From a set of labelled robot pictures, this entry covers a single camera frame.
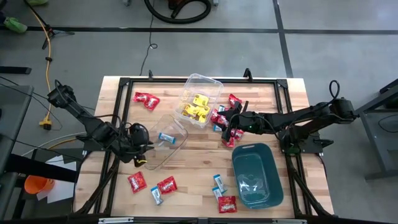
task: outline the orange bucket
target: orange bucket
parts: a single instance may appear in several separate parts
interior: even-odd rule
[[[30,175],[25,180],[25,191],[28,194],[37,194],[43,190],[51,190],[54,184],[53,179]]]

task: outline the wooden tabletop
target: wooden tabletop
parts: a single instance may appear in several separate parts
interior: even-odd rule
[[[111,114],[113,112],[116,92],[120,77],[104,77],[95,115]],[[308,98],[304,81],[301,78],[287,79],[293,110],[308,107]],[[160,98],[160,103],[154,111],[148,111],[142,103],[132,102],[128,121],[138,122],[148,129],[153,127],[165,114],[173,114],[178,102],[178,96],[183,83],[135,83],[132,97],[136,91],[151,93]],[[224,90],[218,100],[219,105],[228,105],[228,95],[235,94],[243,101],[249,101],[248,110],[257,112],[277,112],[274,88],[266,84],[224,84]],[[280,181],[284,191],[283,202],[276,207],[251,210],[238,199],[232,163],[232,149],[221,143],[221,133],[212,130],[212,124],[204,129],[187,128],[189,137],[184,147],[159,170],[147,170],[144,167],[135,168],[133,161],[120,163],[112,216],[147,216],[147,217],[235,217],[235,218],[292,218],[294,217],[292,199],[285,158],[280,153],[279,143],[274,135],[244,133],[243,139],[236,146],[263,142],[270,146]],[[93,152],[84,162],[76,187],[75,210],[88,200],[94,192],[100,179],[103,163],[103,152]],[[319,158],[313,154],[302,155],[308,188],[324,208],[333,213],[325,170]],[[148,187],[132,194],[127,177],[141,170]],[[213,176],[221,174],[228,187],[226,195],[237,196],[237,213],[219,214],[215,196],[211,189],[215,186]],[[174,176],[178,190],[162,196],[164,203],[157,206],[150,188],[169,176]],[[108,189],[105,190],[103,207],[106,204]],[[300,207],[303,209],[302,193],[297,191]]]

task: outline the clear plastic container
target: clear plastic container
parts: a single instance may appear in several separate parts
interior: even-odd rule
[[[211,112],[217,105],[223,88],[223,84],[214,79],[199,74],[190,75],[180,94],[175,115],[178,119],[204,128],[210,120]]]
[[[164,140],[161,135],[172,138]],[[147,163],[145,168],[149,170],[160,169],[183,146],[188,137],[188,131],[171,115],[163,115],[159,122],[149,130],[149,140],[155,147],[145,152]]]

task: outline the vacuum hose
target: vacuum hose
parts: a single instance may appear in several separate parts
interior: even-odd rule
[[[188,3],[193,2],[193,1],[198,1],[198,2],[202,2],[203,4],[206,5],[206,9],[205,11],[195,17],[191,17],[188,19],[176,19],[176,16],[179,14],[179,12],[181,11],[181,9]],[[171,18],[169,17],[165,17],[161,14],[159,14],[150,4],[149,0],[144,0],[145,5],[147,6],[149,12],[154,15],[156,18],[160,19],[163,22],[169,23],[169,24],[190,24],[193,22],[198,22],[202,19],[204,19],[211,10],[211,3],[209,0],[182,0],[182,2],[180,2],[180,4],[177,5],[177,7],[173,10],[173,13],[171,15]]]

